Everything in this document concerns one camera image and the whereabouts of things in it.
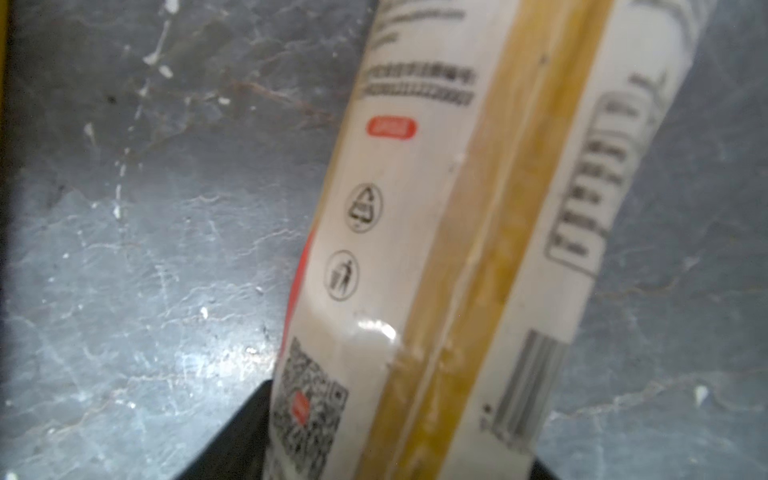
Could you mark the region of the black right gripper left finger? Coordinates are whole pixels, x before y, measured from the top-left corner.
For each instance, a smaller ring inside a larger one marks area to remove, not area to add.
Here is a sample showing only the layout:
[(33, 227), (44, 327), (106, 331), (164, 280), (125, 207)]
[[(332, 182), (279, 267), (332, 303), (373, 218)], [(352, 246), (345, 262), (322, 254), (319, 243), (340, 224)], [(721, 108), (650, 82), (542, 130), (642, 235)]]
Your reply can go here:
[(178, 480), (258, 480), (269, 444), (272, 380), (264, 381)]

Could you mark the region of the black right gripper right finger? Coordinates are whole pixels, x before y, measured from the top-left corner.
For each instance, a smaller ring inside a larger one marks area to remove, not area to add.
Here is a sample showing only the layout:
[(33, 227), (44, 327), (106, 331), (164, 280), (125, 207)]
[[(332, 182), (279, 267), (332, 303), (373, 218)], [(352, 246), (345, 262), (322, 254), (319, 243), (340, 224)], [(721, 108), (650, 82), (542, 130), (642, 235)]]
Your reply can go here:
[(529, 472), (529, 480), (559, 480), (559, 477), (539, 458), (536, 458)]

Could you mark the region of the red white-label spaghetti bag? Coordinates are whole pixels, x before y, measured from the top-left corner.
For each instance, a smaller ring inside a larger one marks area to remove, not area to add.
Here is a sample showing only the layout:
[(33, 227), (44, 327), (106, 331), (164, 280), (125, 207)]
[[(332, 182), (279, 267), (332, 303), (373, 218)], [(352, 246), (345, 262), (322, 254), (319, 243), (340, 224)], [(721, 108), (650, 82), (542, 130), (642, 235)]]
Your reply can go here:
[(527, 479), (712, 1), (382, 1), (302, 254), (266, 479)]

